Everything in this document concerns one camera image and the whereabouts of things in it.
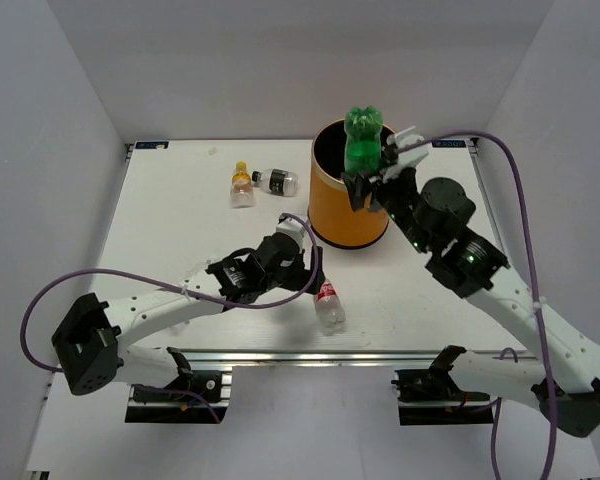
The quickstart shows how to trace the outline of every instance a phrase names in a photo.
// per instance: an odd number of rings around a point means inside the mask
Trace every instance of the yellow cap bottle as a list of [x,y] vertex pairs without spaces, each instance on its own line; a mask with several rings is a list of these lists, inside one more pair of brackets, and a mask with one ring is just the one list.
[[231,177],[229,201],[233,208],[253,207],[255,204],[251,176],[247,171],[245,162],[236,163],[236,169],[233,171],[233,177]]

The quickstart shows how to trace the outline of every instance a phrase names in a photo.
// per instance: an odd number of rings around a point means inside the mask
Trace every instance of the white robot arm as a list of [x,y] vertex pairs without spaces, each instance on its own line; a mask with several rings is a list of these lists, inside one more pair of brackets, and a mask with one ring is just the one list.
[[273,288],[318,293],[324,282],[322,249],[312,249],[305,269],[304,234],[300,222],[281,219],[276,233],[257,249],[207,262],[180,283],[181,291],[160,289],[111,302],[94,293],[78,298],[51,339],[71,392],[89,394],[112,381],[186,390],[192,373],[177,349],[136,342],[197,317],[251,305]]
[[514,364],[449,346],[427,377],[416,379],[417,386],[409,384],[415,378],[409,375],[396,382],[401,397],[409,398],[410,388],[485,392],[548,417],[551,388],[557,398],[558,428],[578,437],[589,435],[600,424],[600,345],[550,306],[534,303],[531,289],[506,256],[467,226],[476,206],[461,185],[434,178],[418,191],[415,167],[426,157],[426,143],[437,139],[422,140],[413,129],[400,132],[384,148],[379,172],[344,174],[351,208],[384,209],[416,251],[431,255],[426,269],[442,286],[490,315],[540,360],[543,348],[535,315],[541,308],[554,384],[547,384],[538,361]]

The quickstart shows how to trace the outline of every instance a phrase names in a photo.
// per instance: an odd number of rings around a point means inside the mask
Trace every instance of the green bottle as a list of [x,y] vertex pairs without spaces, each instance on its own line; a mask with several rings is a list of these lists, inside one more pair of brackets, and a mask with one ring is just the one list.
[[347,142],[344,147],[344,170],[374,173],[380,169],[382,113],[374,107],[353,107],[344,119]]

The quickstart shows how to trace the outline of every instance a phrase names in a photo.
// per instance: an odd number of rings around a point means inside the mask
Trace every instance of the white table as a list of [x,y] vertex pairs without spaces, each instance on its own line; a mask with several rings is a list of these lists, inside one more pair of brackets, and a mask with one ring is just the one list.
[[[256,247],[274,232],[280,213],[306,214],[310,151],[308,140],[173,141],[166,149],[136,149],[100,266],[176,282],[210,256]],[[301,190],[293,198],[257,190],[255,207],[231,209],[228,194],[237,161],[247,162],[251,171],[294,171]],[[431,148],[418,167],[419,187],[436,176],[451,177],[464,186],[477,205],[471,228],[493,242],[468,150]],[[490,317],[433,280],[424,269],[427,256],[417,254],[393,224],[380,241],[363,250],[323,246],[325,274],[347,313],[345,333],[321,335],[307,295],[277,309],[199,318],[178,336],[165,331],[142,344],[225,352],[436,352],[449,344],[480,351],[522,348]],[[150,288],[111,277],[98,277],[92,286],[100,299]],[[273,291],[261,301],[287,295]]]
[[[166,150],[134,151],[100,265],[177,281],[214,253],[257,246],[274,231],[279,213],[306,212],[310,145],[180,141]],[[290,199],[257,192],[255,208],[231,210],[229,181],[239,160],[251,169],[293,170],[303,189]],[[418,180],[422,185],[438,175],[464,185],[478,205],[471,227],[493,241],[467,151],[432,150]],[[433,358],[426,352],[435,355],[451,343],[482,351],[520,348],[497,323],[433,281],[425,261],[393,226],[365,250],[325,246],[325,272],[348,316],[342,335],[317,333],[306,296],[276,310],[199,318],[179,335],[161,332],[143,342],[207,350],[188,355],[225,364],[240,355],[276,363],[273,352],[283,351],[294,352],[292,363],[299,365],[350,351],[345,363],[360,365],[375,351],[373,358],[385,358],[376,364],[385,366],[235,369],[220,426],[126,424],[128,386],[113,383],[74,397],[56,375],[27,469],[50,471],[50,480],[491,478],[490,426],[399,426],[389,352],[424,352],[415,368],[425,368]],[[147,287],[101,277],[92,289],[107,299]],[[547,434],[539,413],[506,403],[498,438],[503,477],[537,478]],[[590,440],[560,433],[553,472],[559,480],[599,476]]]

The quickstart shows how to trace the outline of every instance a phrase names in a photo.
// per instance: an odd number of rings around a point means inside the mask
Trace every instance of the orange cylinder container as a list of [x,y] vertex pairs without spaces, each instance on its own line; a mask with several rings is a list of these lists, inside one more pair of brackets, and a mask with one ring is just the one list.
[[[393,133],[386,125],[382,143]],[[367,247],[382,237],[389,224],[387,213],[367,210],[353,212],[340,175],[344,171],[344,146],[347,135],[344,120],[324,127],[311,146],[311,184],[309,220],[316,235],[338,248]]]

